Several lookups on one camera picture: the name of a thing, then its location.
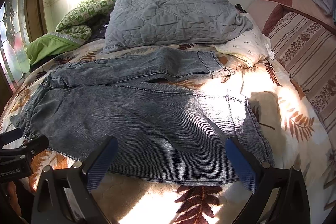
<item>floral blanket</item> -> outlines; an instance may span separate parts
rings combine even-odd
[[[23,85],[7,103],[0,119],[0,130],[13,129],[9,117],[18,114],[43,78],[58,65],[81,60],[114,58],[125,55],[144,55],[161,46],[144,46],[111,54],[101,54],[104,40],[98,40],[66,52],[31,73]],[[169,46],[180,50],[213,51],[205,45],[183,44]],[[216,53],[221,63],[236,71],[234,75],[210,80],[185,80],[168,85],[182,85],[189,89],[211,90],[221,94],[223,90],[240,90],[250,100],[251,108],[268,138],[275,160],[275,167],[290,168],[299,165],[305,178],[308,196],[315,189],[320,177],[328,168],[332,154],[328,135],[319,122],[305,93],[290,78],[276,60],[258,62],[248,68],[240,59]],[[11,143],[7,148],[18,147],[24,140]],[[34,174],[25,180],[26,186],[36,190],[41,170],[46,165],[54,169],[70,167],[73,160],[54,151],[43,151],[33,159]],[[241,182],[216,187],[180,186],[144,181],[116,174],[106,174],[99,188],[92,192],[98,205],[111,219],[119,223],[183,223],[213,224],[231,223],[241,211],[251,192]],[[275,196],[270,198],[264,210],[267,213]],[[69,196],[73,208],[76,203]]]

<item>green blanket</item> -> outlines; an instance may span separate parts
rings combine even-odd
[[[39,37],[27,45],[27,56],[34,65],[44,57],[72,51],[99,28],[112,11],[115,0],[83,0],[77,8],[68,12],[57,25],[55,32]]]

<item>jeans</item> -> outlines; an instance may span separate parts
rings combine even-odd
[[[214,52],[168,47],[63,65],[38,87],[11,121],[27,138],[44,134],[50,148],[84,160],[108,135],[119,148],[109,171],[181,185],[222,185],[238,180],[226,157],[229,137],[273,164],[268,141],[239,93],[189,90],[155,83],[212,79],[233,71]]]

